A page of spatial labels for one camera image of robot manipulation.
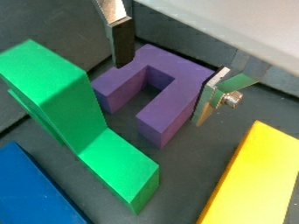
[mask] purple block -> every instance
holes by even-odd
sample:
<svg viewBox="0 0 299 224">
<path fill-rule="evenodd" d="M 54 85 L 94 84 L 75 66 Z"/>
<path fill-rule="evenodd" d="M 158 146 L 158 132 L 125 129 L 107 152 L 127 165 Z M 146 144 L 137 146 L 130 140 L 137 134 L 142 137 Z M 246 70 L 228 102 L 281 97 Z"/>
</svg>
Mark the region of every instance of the purple block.
<svg viewBox="0 0 299 224">
<path fill-rule="evenodd" d="M 101 106 L 113 114 L 150 84 L 162 93 L 138 113 L 139 133 L 164 148 L 194 111 L 202 83 L 214 71 L 161 48 L 146 45 L 134 61 L 94 81 Z"/>
</svg>

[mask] green l-shaped block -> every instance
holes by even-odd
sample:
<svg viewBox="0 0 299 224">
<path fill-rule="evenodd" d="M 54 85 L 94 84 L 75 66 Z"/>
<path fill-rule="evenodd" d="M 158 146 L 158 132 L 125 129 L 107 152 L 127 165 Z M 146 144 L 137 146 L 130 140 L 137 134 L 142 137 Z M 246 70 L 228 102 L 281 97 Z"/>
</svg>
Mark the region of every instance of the green l-shaped block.
<svg viewBox="0 0 299 224">
<path fill-rule="evenodd" d="M 109 128 L 86 71 L 33 40 L 0 54 L 0 76 L 37 122 L 138 214 L 160 165 Z"/>
</svg>

